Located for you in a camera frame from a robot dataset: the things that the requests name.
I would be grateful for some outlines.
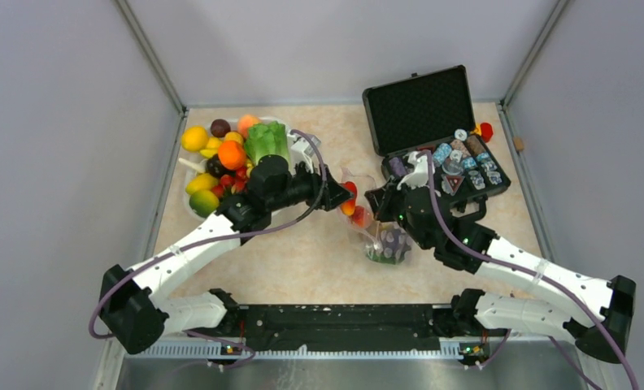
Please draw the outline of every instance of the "case lid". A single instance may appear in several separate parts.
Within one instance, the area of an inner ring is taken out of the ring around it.
[[[475,128],[463,65],[368,88],[363,103],[380,156],[434,146],[459,128]]]

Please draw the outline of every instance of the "white wall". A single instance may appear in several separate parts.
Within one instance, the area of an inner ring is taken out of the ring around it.
[[[644,0],[574,2],[511,110],[558,262],[637,282],[644,388]]]
[[[555,0],[129,1],[189,105],[359,102],[460,63],[503,97]]]
[[[0,389],[91,384],[102,273],[141,256],[176,129],[113,2],[0,1]]]

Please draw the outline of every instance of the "gray floor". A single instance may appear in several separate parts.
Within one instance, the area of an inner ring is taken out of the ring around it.
[[[575,348],[567,351],[576,356]],[[127,358],[117,390],[585,389],[549,341],[510,341],[483,371],[439,360],[254,360],[221,374],[204,362]]]

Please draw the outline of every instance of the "lemon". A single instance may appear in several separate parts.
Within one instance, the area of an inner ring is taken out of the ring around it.
[[[190,208],[195,214],[207,218],[217,207],[219,207],[219,198],[209,189],[199,189],[193,195],[190,195]]]
[[[209,173],[202,173],[195,176],[195,179],[192,179],[188,185],[185,186],[185,191],[188,195],[193,195],[201,189],[212,189],[214,188],[219,181]]]
[[[205,145],[205,149],[219,149],[221,146],[221,140],[217,137],[212,137],[207,141],[207,144]]]
[[[199,152],[201,149],[205,149],[205,145],[209,138],[210,136],[207,134],[207,130],[205,130],[205,128],[201,126],[193,126],[183,132],[183,136],[181,136],[181,146],[189,152]]]
[[[236,141],[239,144],[243,145],[243,136],[237,132],[227,132],[224,136],[224,141]]]
[[[212,158],[212,156],[214,156],[218,150],[219,149],[216,149],[216,148],[202,149],[202,150],[200,150],[200,154],[204,158]]]

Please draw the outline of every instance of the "green leafy vegetable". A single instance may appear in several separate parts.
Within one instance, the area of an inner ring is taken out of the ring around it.
[[[267,124],[257,123],[249,128],[248,139],[243,147],[255,165],[262,157],[268,154],[279,155],[289,162],[289,143],[286,140],[286,128],[277,121]]]

